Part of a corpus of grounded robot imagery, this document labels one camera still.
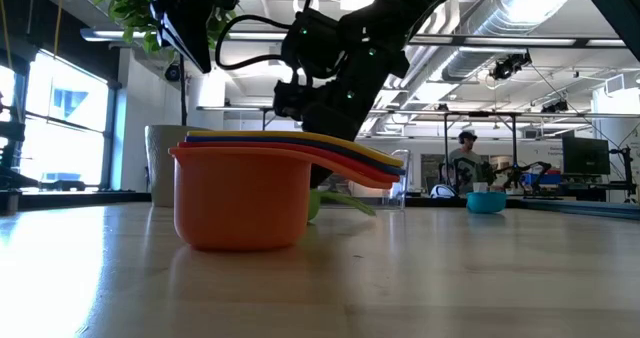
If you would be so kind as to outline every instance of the man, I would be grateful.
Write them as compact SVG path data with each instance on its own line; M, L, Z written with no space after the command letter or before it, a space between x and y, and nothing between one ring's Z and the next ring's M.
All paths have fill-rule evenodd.
M459 180L458 193L465 194L473 192L473 183L480 182L482 159L473 152L473 145L478 139L471 132L462 132L458 136L458 141L462 147L449 153L449 178L455 184Z

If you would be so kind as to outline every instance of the green object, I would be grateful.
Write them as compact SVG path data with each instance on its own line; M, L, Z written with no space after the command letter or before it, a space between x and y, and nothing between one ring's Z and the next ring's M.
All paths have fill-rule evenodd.
M163 50L158 42L157 22L151 17L151 0L93 0L98 5L102 2L109 2L107 12L109 17L124 29L122 38L127 43L133 43L135 32L144 33L142 47L147 53L156 53ZM220 11L216 17L212 10L211 18L207 22L207 38L209 48L215 49L220 32L225 24L235 17L233 11ZM173 61L175 51L167 47L167 58Z
M351 196L348 196L342 193L328 192L328 191L321 192L316 189L312 189L311 196L309 199L309 215L307 216L308 221L313 220L318 215L318 211L320 210L320 202L322 201L322 198L331 199L336 202L346 204L348 206L358 209L362 213L369 216L376 215L376 212L373 210L373 208L362 203L357 198L353 198Z

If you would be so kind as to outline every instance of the white pot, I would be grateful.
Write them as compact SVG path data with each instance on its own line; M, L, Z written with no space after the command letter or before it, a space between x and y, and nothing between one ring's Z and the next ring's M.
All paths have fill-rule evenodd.
M192 130L206 129L176 125L152 125L144 129L154 207L173 207L174 162L169 148L183 142Z

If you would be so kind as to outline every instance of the wooden table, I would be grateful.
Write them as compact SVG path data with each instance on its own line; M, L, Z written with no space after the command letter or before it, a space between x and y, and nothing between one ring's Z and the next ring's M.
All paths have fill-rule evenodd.
M638 337L640 224L326 209L295 247L202 253L147 204L0 218L0 337Z

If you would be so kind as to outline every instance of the computer monitor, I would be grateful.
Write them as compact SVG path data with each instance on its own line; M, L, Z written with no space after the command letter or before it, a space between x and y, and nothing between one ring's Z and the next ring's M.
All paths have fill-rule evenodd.
M563 138L565 174L609 175L609 142L599 139Z

